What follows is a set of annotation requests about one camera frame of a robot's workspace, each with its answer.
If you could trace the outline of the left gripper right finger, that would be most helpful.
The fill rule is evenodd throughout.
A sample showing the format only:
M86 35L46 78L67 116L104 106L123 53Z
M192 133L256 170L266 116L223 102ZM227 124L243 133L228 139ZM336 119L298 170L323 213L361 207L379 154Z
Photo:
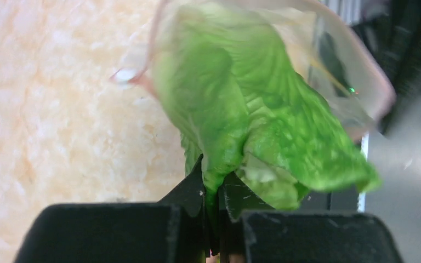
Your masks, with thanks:
M311 194L299 211L278 211L235 174L219 190L221 262L403 262L375 215Z

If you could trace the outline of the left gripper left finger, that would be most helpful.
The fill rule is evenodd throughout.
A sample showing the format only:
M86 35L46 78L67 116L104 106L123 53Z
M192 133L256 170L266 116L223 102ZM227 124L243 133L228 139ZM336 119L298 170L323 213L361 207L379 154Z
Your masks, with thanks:
M205 262L201 164L157 202L60 203L34 220L16 262Z

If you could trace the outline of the green lettuce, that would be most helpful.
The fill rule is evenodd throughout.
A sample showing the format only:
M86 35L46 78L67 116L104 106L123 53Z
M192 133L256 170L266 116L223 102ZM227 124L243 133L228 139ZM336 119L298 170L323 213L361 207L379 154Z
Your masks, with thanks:
M156 41L157 97L181 132L186 165L202 155L206 211L217 220L218 189L236 173L277 209L310 191L380 177L328 103L293 68L280 36L288 18L219 1L183 3Z

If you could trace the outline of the clear zip top bag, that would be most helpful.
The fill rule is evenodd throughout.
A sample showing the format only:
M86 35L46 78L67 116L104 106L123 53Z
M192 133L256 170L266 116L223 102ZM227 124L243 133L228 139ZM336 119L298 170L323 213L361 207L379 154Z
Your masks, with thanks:
M221 1L260 14L278 30L294 69L330 104L354 140L373 129L396 99L365 45L320 1Z

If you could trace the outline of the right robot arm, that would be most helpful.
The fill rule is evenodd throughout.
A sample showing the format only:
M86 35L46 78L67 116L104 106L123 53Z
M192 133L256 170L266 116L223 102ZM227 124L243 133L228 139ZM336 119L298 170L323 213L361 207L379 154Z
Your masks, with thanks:
M421 96L421 1L315 2L308 83L354 140L387 134Z

